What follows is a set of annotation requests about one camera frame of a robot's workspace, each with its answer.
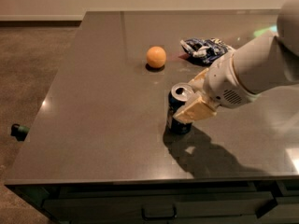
soda can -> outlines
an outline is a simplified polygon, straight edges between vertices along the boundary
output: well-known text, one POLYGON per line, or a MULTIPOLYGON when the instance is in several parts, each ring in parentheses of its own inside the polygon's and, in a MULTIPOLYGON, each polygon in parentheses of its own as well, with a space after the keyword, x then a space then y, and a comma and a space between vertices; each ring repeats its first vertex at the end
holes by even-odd
POLYGON ((194 91, 187 83, 179 83, 172 87, 168 94, 167 127, 172 133, 186 134, 191 130, 191 123, 181 123, 174 119, 177 110, 186 104, 194 91))

brown floor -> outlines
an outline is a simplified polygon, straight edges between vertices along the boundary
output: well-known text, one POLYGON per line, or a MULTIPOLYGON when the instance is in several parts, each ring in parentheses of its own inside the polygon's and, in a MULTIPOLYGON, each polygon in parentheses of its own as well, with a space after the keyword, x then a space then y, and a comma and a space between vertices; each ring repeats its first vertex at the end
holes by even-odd
POLYGON ((30 127, 67 53, 77 27, 0 28, 0 223, 50 224, 4 186, 23 142, 10 127, 30 127))

black handle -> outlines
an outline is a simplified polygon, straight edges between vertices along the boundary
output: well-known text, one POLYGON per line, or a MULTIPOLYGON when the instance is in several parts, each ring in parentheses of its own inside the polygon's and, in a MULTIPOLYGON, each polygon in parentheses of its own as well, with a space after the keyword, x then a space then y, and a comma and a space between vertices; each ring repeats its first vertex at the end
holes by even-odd
POLYGON ((175 218, 177 218, 177 208, 173 205, 172 209, 173 209, 173 215, 170 216, 170 217, 147 217, 146 216, 146 211, 142 207, 142 209, 141 209, 141 216, 142 216, 143 220, 146 220, 146 221, 175 219, 175 218))

desk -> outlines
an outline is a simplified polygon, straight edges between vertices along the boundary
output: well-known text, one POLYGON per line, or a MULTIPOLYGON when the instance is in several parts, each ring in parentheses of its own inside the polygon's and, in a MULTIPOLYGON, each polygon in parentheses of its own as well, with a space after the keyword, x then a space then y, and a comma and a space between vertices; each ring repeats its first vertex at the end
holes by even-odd
POLYGON ((298 86, 220 108, 184 136, 165 124, 171 87, 203 70, 183 59, 181 39, 218 37, 239 48, 276 18, 276 11, 88 12, 7 187, 60 223, 272 223, 264 214, 278 210, 276 191, 298 194, 298 86), (146 52, 157 45, 167 63, 152 73, 146 52))

